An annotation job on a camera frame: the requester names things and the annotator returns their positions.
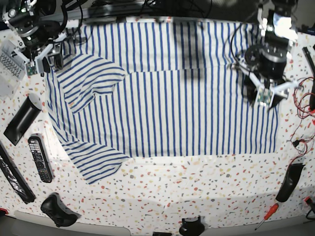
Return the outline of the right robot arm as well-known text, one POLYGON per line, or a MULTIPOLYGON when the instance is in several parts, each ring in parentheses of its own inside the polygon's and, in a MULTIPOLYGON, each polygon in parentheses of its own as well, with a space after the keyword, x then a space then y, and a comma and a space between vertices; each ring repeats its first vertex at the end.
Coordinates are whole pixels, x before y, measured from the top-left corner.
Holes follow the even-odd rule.
POLYGON ((56 3, 55 0, 13 0, 2 5, 3 22, 21 39, 17 47, 10 43, 2 51, 6 59, 20 62, 28 76, 50 73, 49 60, 53 60, 57 70, 62 70, 62 44, 82 26, 82 20, 69 20, 68 13, 81 8, 83 0, 63 0, 62 21, 44 20, 44 16, 55 13, 56 3))

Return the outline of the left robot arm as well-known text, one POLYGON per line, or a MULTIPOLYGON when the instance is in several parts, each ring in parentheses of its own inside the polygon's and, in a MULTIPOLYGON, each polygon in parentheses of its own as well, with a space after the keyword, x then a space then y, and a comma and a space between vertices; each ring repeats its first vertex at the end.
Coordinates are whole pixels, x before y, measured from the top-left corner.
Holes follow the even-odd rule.
POLYGON ((245 97, 251 104, 267 109, 276 107, 288 98, 290 89, 299 87, 296 79, 287 79, 284 70, 292 58, 298 39, 292 19, 296 0, 274 0, 274 9, 262 16, 263 3, 256 11, 260 42, 245 50, 242 56, 234 55, 236 67, 245 75, 245 97))

